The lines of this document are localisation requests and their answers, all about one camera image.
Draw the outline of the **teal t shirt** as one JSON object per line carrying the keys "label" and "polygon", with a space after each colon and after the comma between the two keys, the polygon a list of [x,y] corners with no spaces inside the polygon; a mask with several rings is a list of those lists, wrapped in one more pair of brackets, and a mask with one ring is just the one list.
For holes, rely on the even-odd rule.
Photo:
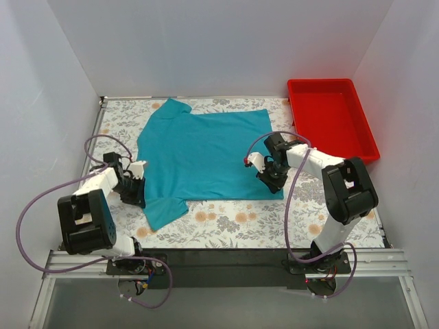
{"label": "teal t shirt", "polygon": [[283,199],[244,166],[252,142],[271,130],[266,109],[194,114],[168,99],[137,138],[137,158],[148,162],[143,212],[151,229],[185,215],[188,201]]}

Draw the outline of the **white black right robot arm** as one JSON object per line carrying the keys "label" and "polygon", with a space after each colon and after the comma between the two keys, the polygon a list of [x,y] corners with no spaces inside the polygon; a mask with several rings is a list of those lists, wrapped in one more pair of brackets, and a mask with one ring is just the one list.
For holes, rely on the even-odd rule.
{"label": "white black right robot arm", "polygon": [[317,150],[299,134],[287,142],[284,131],[260,136],[269,154],[248,149],[244,164],[257,170],[257,178],[275,194],[285,185],[287,172],[295,168],[323,183],[325,204],[329,216],[319,235],[312,241],[307,258],[298,258],[291,248],[293,260],[310,264],[318,272],[326,272],[335,264],[353,228],[379,203],[377,192],[361,158],[340,158]]}

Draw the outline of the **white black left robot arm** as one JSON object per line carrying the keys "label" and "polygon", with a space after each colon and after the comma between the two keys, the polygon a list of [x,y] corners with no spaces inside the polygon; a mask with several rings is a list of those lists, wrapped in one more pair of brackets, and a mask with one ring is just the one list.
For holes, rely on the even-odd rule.
{"label": "white black left robot arm", "polygon": [[114,192],[121,202],[145,208],[145,177],[147,162],[134,161],[123,168],[121,156],[104,154],[104,164],[72,195],[58,200],[62,240],[68,254],[97,254],[122,258],[129,273],[145,269],[146,258],[139,253],[139,244],[129,236],[117,236],[108,196]]}

